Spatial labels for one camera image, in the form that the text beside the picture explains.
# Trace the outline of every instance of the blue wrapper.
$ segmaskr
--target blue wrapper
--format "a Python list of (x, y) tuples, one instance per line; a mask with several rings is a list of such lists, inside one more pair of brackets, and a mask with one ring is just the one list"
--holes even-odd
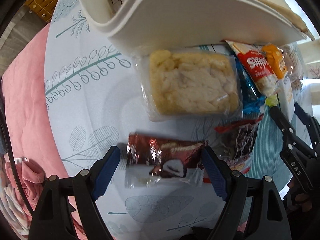
[(260, 113), (260, 107), (264, 105), (266, 97), (257, 90), (236, 55), (235, 59), (243, 97), (243, 114)]

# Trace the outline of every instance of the red label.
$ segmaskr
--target red label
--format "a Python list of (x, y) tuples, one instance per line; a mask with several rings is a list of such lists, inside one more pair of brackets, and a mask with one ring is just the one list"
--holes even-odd
[(246, 54), (239, 53), (237, 56), (254, 82), (273, 74), (272, 68), (261, 53), (250, 50)]

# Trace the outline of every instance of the blue gripper pad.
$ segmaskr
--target blue gripper pad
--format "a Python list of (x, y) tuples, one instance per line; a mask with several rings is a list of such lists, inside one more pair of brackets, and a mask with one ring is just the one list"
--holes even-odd
[(226, 200), (228, 197), (226, 180), (220, 173), (217, 165), (214, 163), (212, 157), (210, 156), (206, 148), (202, 150), (201, 158), (202, 164), (204, 165), (205, 170), (207, 171), (214, 191), (219, 197), (222, 197), (223, 200)]
[(112, 146), (103, 159), (97, 162), (103, 162), (105, 161), (105, 158), (107, 158), (107, 161), (101, 167), (101, 170), (94, 181), (94, 188), (91, 192), (93, 201), (97, 201), (99, 197), (105, 194), (111, 178), (118, 167), (120, 161), (120, 149), (116, 146)]

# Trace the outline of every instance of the metal screw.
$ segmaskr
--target metal screw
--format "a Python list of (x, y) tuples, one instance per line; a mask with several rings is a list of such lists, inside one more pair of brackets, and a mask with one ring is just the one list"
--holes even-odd
[(233, 171), (233, 172), (232, 172), (232, 175), (235, 176), (235, 177), (240, 177), (240, 176), (241, 176), (241, 172), (239, 172), (239, 171)]
[(56, 180), (57, 179), (57, 175), (51, 175), (50, 177), (49, 177), (49, 180), (50, 181), (54, 181), (54, 180)]
[(264, 179), (267, 181), (267, 182), (271, 182), (272, 181), (272, 178), (270, 176), (264, 176)]
[(89, 174), (89, 170), (87, 170), (87, 169), (80, 171), (81, 176), (87, 176), (88, 174)]

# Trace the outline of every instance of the person's hand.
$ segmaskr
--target person's hand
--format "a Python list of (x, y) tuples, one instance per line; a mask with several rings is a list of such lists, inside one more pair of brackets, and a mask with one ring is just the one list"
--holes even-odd
[[(290, 182), (288, 183), (288, 187), (291, 189), (294, 187), (295, 183), (297, 183), (294, 177), (291, 178)], [(310, 196), (306, 193), (301, 193), (296, 195), (295, 201), (301, 202), (299, 203), (302, 207), (302, 212), (308, 212), (312, 209), (312, 202), (310, 200)]]

